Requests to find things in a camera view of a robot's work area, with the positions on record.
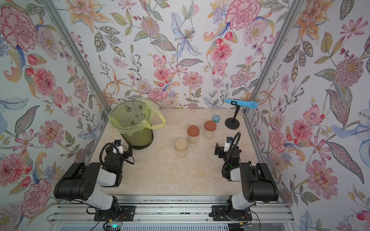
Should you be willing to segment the aluminium corner post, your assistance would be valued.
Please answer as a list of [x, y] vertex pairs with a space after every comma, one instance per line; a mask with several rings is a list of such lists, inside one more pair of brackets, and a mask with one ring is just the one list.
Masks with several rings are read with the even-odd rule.
[[49, 0], [42, 0], [41, 1], [42, 6], [46, 10], [46, 12], [50, 15], [51, 20], [53, 23], [55, 23], [57, 30], [60, 32], [62, 39], [66, 42], [68, 48], [70, 48], [71, 53], [73, 54], [77, 64], [84, 72], [87, 81], [90, 83], [92, 89], [96, 93], [96, 97], [98, 98], [99, 102], [101, 103], [101, 106], [106, 111], [111, 111], [111, 106], [106, 101], [106, 98], [103, 95], [103, 92], [100, 90], [89, 66], [87, 65], [87, 62], [83, 58], [80, 49], [78, 48], [78, 45], [75, 43], [70, 31], [68, 30], [67, 26], [64, 23], [64, 20], [62, 19], [61, 15], [59, 14], [56, 6], [54, 5], [53, 1]]
[[264, 84], [264, 81], [267, 79], [270, 70], [278, 60], [278, 53], [282, 49], [285, 39], [287, 38], [289, 31], [291, 30], [302, 5], [303, 1], [292, 1], [292, 5], [287, 12], [287, 17], [284, 20], [284, 23], [280, 30], [280, 34], [279, 36], [277, 36], [276, 42], [274, 43], [272, 50], [269, 56], [267, 57], [266, 64], [263, 67], [261, 75], [253, 89], [252, 95], [250, 97], [251, 101], [256, 102], [258, 94]]

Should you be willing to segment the left aluminium corner post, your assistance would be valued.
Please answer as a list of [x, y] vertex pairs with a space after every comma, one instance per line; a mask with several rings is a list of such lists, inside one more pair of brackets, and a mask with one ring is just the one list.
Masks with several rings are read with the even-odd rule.
[[87, 81], [90, 83], [92, 89], [96, 93], [96, 97], [98, 98], [99, 102], [101, 103], [101, 106], [106, 111], [111, 111], [111, 106], [106, 101], [106, 98], [103, 95], [103, 92], [100, 90], [89, 66], [87, 65], [87, 62], [83, 58], [80, 49], [78, 48], [78, 45], [75, 43], [70, 31], [68, 30], [67, 26], [64, 23], [64, 20], [62, 19], [61, 15], [59, 14], [56, 6], [54, 5], [53, 1], [49, 0], [42, 0], [41, 1], [42, 6], [46, 10], [46, 12], [50, 15], [51, 20], [53, 23], [55, 23], [57, 30], [60, 32], [62, 39], [66, 42], [68, 48], [70, 48], [71, 53], [73, 54], [77, 64], [84, 72]]

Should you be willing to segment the clear jar with rice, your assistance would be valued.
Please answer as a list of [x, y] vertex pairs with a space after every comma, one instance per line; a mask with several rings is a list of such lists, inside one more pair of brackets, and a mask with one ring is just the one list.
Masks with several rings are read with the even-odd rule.
[[179, 138], [174, 143], [175, 154], [177, 157], [185, 157], [188, 154], [188, 142], [186, 139]]

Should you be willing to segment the blue microphone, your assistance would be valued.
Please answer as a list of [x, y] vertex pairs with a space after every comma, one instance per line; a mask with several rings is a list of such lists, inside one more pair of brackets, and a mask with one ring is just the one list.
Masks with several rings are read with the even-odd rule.
[[233, 105], [233, 106], [240, 106], [240, 107], [247, 107], [250, 109], [256, 109], [258, 107], [257, 102], [253, 101], [240, 101], [240, 100], [235, 100], [235, 99], [225, 99], [225, 103]]

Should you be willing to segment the beige jar lid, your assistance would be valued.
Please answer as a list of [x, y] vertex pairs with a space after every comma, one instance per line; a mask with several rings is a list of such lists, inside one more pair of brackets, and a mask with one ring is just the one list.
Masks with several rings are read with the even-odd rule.
[[174, 147], [177, 151], [184, 151], [188, 148], [188, 142], [184, 138], [179, 138], [175, 141]]

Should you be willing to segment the black mesh trash bin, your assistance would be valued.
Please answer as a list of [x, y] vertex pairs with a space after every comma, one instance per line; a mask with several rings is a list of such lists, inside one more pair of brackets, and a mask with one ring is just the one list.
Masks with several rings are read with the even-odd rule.
[[154, 139], [153, 131], [149, 129], [136, 132], [132, 136], [123, 134], [121, 134], [121, 136], [128, 143], [128, 145], [130, 145], [133, 149], [136, 150], [147, 148], [152, 144]]

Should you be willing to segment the jar with terracotta lid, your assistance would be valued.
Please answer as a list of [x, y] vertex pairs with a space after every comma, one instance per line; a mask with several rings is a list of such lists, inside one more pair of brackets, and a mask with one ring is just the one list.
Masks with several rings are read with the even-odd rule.
[[189, 143], [197, 143], [199, 141], [199, 134], [200, 134], [200, 129], [198, 126], [191, 125], [187, 129], [187, 141]]
[[207, 139], [211, 139], [215, 136], [217, 125], [214, 121], [208, 120], [204, 123], [203, 136]]

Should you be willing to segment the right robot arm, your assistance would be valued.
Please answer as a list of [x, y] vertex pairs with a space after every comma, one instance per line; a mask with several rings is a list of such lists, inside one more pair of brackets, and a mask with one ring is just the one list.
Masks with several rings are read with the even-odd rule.
[[278, 200], [277, 185], [266, 163], [241, 162], [239, 141], [241, 133], [227, 137], [224, 147], [218, 144], [215, 155], [224, 161], [222, 177], [229, 182], [241, 183], [242, 191], [231, 195], [224, 206], [212, 206], [209, 214], [213, 221], [252, 221], [251, 207], [257, 202]]

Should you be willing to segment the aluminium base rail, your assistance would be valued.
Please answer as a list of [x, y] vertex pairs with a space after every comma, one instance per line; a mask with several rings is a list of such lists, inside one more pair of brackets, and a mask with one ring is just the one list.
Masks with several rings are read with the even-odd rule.
[[124, 215], [108, 222], [78, 203], [59, 205], [47, 218], [45, 231], [296, 231], [290, 208], [258, 202], [242, 221], [214, 220], [225, 195], [119, 195]]

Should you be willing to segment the yellow-green plastic bin liner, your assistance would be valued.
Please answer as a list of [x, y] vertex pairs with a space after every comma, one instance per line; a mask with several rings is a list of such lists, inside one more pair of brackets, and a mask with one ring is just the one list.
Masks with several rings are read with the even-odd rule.
[[120, 134], [128, 136], [145, 129], [158, 130], [166, 126], [166, 119], [150, 100], [131, 100], [119, 104], [112, 109], [108, 119]]

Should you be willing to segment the small blue owl figure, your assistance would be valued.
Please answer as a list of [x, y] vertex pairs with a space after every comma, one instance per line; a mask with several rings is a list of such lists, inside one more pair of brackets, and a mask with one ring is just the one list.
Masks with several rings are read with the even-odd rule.
[[215, 122], [215, 123], [218, 123], [220, 121], [220, 116], [219, 115], [214, 115], [212, 121]]

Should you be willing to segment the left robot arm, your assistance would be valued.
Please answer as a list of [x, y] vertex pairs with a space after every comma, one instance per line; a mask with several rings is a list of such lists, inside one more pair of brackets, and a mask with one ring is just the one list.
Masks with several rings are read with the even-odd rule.
[[80, 202], [93, 208], [94, 221], [114, 222], [133, 221], [135, 206], [121, 206], [115, 196], [102, 192], [101, 188], [117, 188], [123, 178], [123, 164], [133, 156], [129, 144], [125, 147], [121, 140], [106, 143], [99, 154], [99, 162], [90, 164], [74, 163], [56, 184], [54, 196], [57, 199]]

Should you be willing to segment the right aluminium corner post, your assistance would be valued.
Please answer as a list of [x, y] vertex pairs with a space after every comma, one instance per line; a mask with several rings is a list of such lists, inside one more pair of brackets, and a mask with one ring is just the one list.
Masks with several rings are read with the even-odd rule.
[[287, 12], [287, 17], [284, 20], [284, 23], [280, 30], [280, 34], [279, 36], [277, 36], [276, 42], [274, 43], [272, 50], [269, 56], [267, 57], [266, 64], [263, 67], [261, 75], [253, 89], [252, 95], [250, 97], [251, 101], [256, 102], [258, 94], [264, 84], [264, 81], [267, 79], [270, 70], [278, 60], [278, 53], [282, 49], [285, 39], [287, 38], [289, 31], [291, 30], [302, 5], [303, 1], [292, 1], [292, 5]]

